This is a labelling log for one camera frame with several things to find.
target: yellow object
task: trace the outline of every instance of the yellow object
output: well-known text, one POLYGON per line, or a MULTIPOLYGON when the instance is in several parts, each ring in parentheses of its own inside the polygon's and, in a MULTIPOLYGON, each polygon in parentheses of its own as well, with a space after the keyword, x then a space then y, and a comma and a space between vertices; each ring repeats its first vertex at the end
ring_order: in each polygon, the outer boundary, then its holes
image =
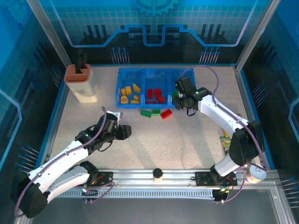
POLYGON ((138 101, 138 100, 131 100, 131 104, 139 104, 140 103, 140 101, 138 101))
POLYGON ((126 86, 126 93, 127 95, 131 95, 132 94, 132 90, 130 86, 126 86))
POLYGON ((126 96, 122 96, 122 97, 121 97, 121 104, 127 104, 127 103, 129 103, 129 99, 128 99, 128 97, 126 97, 126 96))
POLYGON ((138 92, 138 93, 141 92, 140 88, 135 83, 133 84, 133 89, 135 92, 138 92))
POLYGON ((140 101, 140 96, 135 95, 134 100, 140 101))
POLYGON ((126 90, 125 90, 125 89, 121 89, 121 95, 122 95, 122 96, 126 96, 126 94, 127 94, 127 93, 126 93, 126 90))
POLYGON ((228 133, 224 129, 223 129, 223 134, 224 134, 225 137, 229 138, 228 133))

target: green block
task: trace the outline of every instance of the green block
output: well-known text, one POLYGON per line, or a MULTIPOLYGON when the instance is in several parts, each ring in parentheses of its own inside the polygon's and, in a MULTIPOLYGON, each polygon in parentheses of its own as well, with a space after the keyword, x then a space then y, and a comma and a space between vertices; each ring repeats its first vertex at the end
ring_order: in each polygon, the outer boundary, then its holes
POLYGON ((160 109, 153 109, 153 116, 160 116, 161 110, 160 109))
POLYGON ((140 111, 140 114, 141 114, 142 116, 151 118, 151 112, 150 112, 150 111, 141 110, 141 111, 140 111))
POLYGON ((172 92, 172 98, 175 98, 175 97, 178 97, 178 91, 177 90, 172 92))

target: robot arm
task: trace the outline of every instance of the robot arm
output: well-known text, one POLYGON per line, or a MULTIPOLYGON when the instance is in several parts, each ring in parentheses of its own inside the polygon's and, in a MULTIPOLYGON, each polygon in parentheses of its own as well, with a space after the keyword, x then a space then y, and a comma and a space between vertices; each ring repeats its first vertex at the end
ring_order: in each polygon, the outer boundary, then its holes
POLYGON ((252 138, 244 126, 241 125, 241 123, 247 125, 256 137, 260 147, 263 148, 262 127, 257 121, 248 122, 246 119, 233 113, 216 98, 215 104, 212 93, 206 88, 196 89, 189 77, 179 79, 175 82, 175 85, 180 93, 179 97, 174 98, 176 109, 187 109, 188 116, 194 115, 196 111, 204 113, 221 126, 231 138, 228 154, 210 168, 211 172, 216 176, 216 181, 223 179, 223 177, 259 155, 252 138), (236 117, 238 121, 228 115, 221 107, 236 117), (190 109, 193 109, 195 112, 189 114, 190 109))
POLYGON ((121 112, 107 111, 105 121, 104 116, 102 116, 96 125, 81 131, 75 140, 57 156, 39 168, 30 171, 28 175, 23 173, 17 174, 13 179, 13 187, 10 195, 15 203, 18 202, 21 192, 28 183, 33 181, 25 191, 19 205, 23 214, 28 218, 34 217, 39 214, 51 200, 61 193, 80 184, 84 184, 87 188, 91 186, 98 177, 98 169, 88 161, 84 161, 78 166, 74 165, 88 157, 94 151, 105 151, 107 148, 100 150, 104 143, 110 143, 109 146, 111 146, 114 139, 125 140, 131 135, 130 126, 119 125, 121 117, 121 112), (88 144, 89 140, 94 138, 100 131, 102 125, 103 128, 100 134, 88 144))

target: speckled surface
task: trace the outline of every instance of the speckled surface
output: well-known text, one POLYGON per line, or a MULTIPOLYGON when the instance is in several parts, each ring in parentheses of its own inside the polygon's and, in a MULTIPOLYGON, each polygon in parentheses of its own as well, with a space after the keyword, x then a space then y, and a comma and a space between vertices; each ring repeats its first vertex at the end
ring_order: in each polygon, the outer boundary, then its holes
MULTIPOLYGON (((131 66, 151 68, 153 66, 131 66)), ((184 68, 187 66, 155 66, 184 68)), ((93 67, 100 95, 96 103, 81 104, 70 91, 64 106, 51 157, 63 150, 85 128, 96 124, 103 111, 119 111, 115 104, 115 87, 119 67, 93 67)), ((214 67, 219 73, 220 87, 216 97, 235 113, 246 118, 233 67, 214 67)), ((213 90, 214 74, 206 68, 195 68, 197 88, 213 90)), ((198 112, 187 117, 186 111, 172 110, 173 115, 147 118, 138 109, 122 109, 121 124, 132 126, 125 141, 114 141, 105 152, 95 152, 89 160, 99 168, 210 168, 224 152, 219 137, 222 129, 208 116, 198 112)))

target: gray work surface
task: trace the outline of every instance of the gray work surface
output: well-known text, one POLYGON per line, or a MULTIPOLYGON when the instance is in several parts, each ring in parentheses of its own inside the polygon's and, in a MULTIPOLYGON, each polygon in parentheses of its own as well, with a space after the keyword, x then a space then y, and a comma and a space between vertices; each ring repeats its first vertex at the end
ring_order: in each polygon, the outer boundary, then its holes
MULTIPOLYGON (((187 66, 131 66, 136 68, 186 68, 187 66)), ((244 105, 233 67, 214 67, 220 87, 216 97, 229 109, 246 118, 244 105)), ((96 103, 81 104, 70 91, 64 106, 51 158, 65 149, 74 137, 96 124, 105 106, 110 111, 123 111, 121 124, 132 126, 125 141, 115 140, 104 153, 95 152, 88 160, 99 168, 209 168, 224 157, 220 142, 222 129, 208 116, 198 112, 187 117, 186 111, 172 110, 173 115, 148 118, 139 109, 118 109, 115 88, 119 67, 92 67, 99 85, 96 103)), ((195 68, 197 88, 213 90, 214 74, 206 68, 195 68)))
POLYGON ((226 204, 199 199, 56 198, 32 224, 277 224, 268 190, 243 190, 226 204))

